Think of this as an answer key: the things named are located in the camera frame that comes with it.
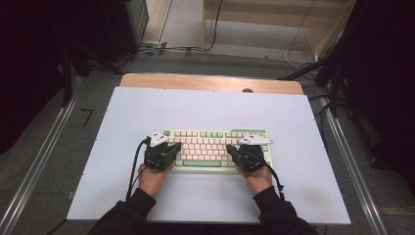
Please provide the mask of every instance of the white board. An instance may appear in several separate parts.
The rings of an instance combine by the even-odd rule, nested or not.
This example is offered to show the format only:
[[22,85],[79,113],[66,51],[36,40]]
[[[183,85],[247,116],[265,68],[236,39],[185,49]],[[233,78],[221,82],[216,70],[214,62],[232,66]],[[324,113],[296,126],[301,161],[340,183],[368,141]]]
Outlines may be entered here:
[[[274,169],[299,217],[350,223],[305,96],[128,87],[115,89],[68,219],[98,219],[124,200],[138,144],[165,128],[267,129]],[[258,223],[259,210],[240,175],[171,173],[157,201],[149,221]]]

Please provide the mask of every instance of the keyboard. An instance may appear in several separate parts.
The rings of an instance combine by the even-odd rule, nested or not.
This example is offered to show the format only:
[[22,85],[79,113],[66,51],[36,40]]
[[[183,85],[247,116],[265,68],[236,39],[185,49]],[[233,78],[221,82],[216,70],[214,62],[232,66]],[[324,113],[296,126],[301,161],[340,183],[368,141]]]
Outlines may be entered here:
[[[269,138],[265,129],[195,130],[165,129],[169,145],[182,143],[171,172],[183,173],[237,173],[232,157],[226,152],[226,145],[239,149],[238,140],[253,133]],[[261,145],[265,161],[272,166],[269,145]]]

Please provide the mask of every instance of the metal rail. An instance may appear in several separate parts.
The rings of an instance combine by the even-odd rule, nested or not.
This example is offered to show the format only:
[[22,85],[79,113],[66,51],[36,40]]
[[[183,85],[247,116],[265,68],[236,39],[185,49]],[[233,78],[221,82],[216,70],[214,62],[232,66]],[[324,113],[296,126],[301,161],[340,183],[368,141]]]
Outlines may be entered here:
[[[320,95],[325,95],[321,89],[318,89],[318,92]],[[320,101],[323,107],[328,104],[327,99],[320,99]],[[386,226],[381,219],[378,208],[376,207],[372,195],[370,194],[369,188],[366,185],[363,175],[361,174],[359,167],[354,160],[353,153],[346,141],[339,121],[333,117],[331,112],[327,112],[327,119],[335,136],[336,142],[339,145],[339,149],[345,161],[351,182],[353,183],[354,189],[356,190],[360,204],[363,207],[363,211],[366,214],[373,234],[387,235],[388,231]]]
[[51,130],[49,131],[45,141],[42,144],[36,158],[33,161],[29,171],[27,172],[21,186],[13,196],[9,206],[6,209],[0,222],[0,234],[9,235],[12,234],[19,216],[21,215],[24,206],[26,205],[37,180],[39,179],[43,168],[49,160],[49,157],[53,151],[53,148],[58,140],[61,132],[67,123],[69,115],[76,103],[79,90],[83,86],[83,80],[81,77],[77,77],[74,82],[74,93],[69,103],[65,108],[61,108],[58,117],[56,118]]

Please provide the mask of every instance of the person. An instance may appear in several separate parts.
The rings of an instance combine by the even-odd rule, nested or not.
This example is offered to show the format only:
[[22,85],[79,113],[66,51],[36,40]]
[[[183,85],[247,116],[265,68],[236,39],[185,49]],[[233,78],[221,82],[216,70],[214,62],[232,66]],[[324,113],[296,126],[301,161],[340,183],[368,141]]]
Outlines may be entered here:
[[[117,202],[98,220],[89,235],[150,233],[146,230],[147,214],[156,204],[156,196],[173,165],[163,171],[149,167],[142,171],[145,166],[141,164],[139,186],[134,194],[125,202]],[[264,228],[262,229],[264,234],[318,234],[310,224],[297,217],[296,210],[290,202],[280,200],[272,185],[272,175],[266,166],[254,173],[243,172],[237,166],[236,168],[245,178],[248,188],[254,195],[254,201],[260,210],[259,221]]]

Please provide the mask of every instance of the sleeve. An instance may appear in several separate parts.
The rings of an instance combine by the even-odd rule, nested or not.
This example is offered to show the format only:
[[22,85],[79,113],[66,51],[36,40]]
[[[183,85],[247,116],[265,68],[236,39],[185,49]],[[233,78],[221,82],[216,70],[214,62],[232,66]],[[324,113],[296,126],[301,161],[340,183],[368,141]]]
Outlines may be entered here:
[[297,217],[296,210],[290,202],[281,201],[274,186],[256,194],[254,200],[260,210],[259,221],[269,234],[318,235],[309,223]]
[[119,201],[94,225],[89,235],[139,234],[144,232],[147,214],[156,200],[137,189],[126,202]]

